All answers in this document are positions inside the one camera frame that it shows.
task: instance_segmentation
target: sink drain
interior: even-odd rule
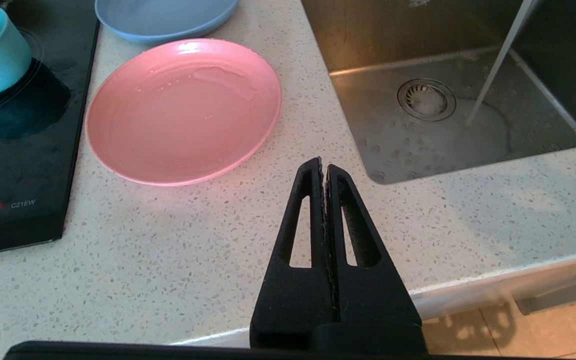
[[[402,109],[424,121],[440,121],[455,112],[455,96],[448,86],[432,79],[413,79],[397,92]]]

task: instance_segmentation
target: sink basin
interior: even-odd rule
[[[375,182],[576,147],[576,0],[531,10],[470,125],[520,0],[302,4]]]

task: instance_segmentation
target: black glass cooktop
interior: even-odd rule
[[[62,236],[98,32],[94,0],[12,0],[6,12],[33,59],[0,93],[0,251]]]

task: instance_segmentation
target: speckled countertop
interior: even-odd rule
[[[114,176],[83,139],[63,238],[0,253],[0,359],[25,340],[169,344],[246,327],[295,171],[317,156],[352,175],[414,294],[576,258],[576,149],[379,185],[299,0],[241,0],[213,36],[279,74],[272,135],[179,188]],[[92,90],[143,50],[103,30]]]

